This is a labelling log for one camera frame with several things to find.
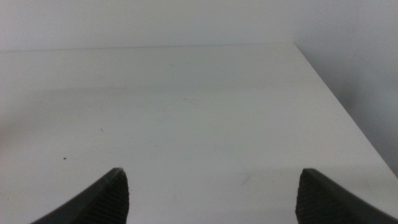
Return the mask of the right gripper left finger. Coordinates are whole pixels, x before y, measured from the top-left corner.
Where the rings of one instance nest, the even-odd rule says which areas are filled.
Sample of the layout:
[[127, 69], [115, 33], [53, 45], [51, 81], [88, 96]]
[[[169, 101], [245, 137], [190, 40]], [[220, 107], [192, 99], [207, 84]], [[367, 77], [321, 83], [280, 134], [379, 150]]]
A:
[[113, 168], [84, 191], [35, 221], [40, 224], [118, 223], [129, 213], [129, 187], [122, 168]]

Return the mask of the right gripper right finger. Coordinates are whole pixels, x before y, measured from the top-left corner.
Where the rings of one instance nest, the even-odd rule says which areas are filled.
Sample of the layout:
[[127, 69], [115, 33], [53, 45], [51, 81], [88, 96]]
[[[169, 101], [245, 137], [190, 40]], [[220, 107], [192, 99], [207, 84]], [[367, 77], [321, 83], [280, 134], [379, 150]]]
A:
[[397, 218], [312, 168], [300, 175], [295, 214], [299, 223], [397, 224]]

